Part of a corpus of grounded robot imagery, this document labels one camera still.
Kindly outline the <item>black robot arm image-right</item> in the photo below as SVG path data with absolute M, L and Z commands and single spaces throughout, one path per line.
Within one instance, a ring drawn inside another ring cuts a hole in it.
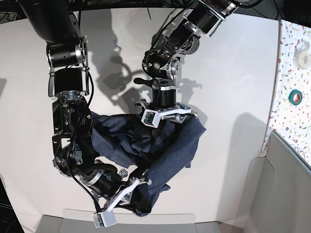
M 142 69 L 150 80 L 134 79 L 134 83 L 152 90 L 151 103 L 145 99 L 136 102 L 143 108 L 141 122 L 145 126 L 157 128 L 166 119 L 182 124 L 187 117 L 197 116 L 190 107 L 176 101 L 180 63 L 198 50 L 200 37 L 212 36 L 239 4 L 237 0 L 199 1 L 190 13 L 183 12 L 183 20 L 169 36 L 146 51 Z

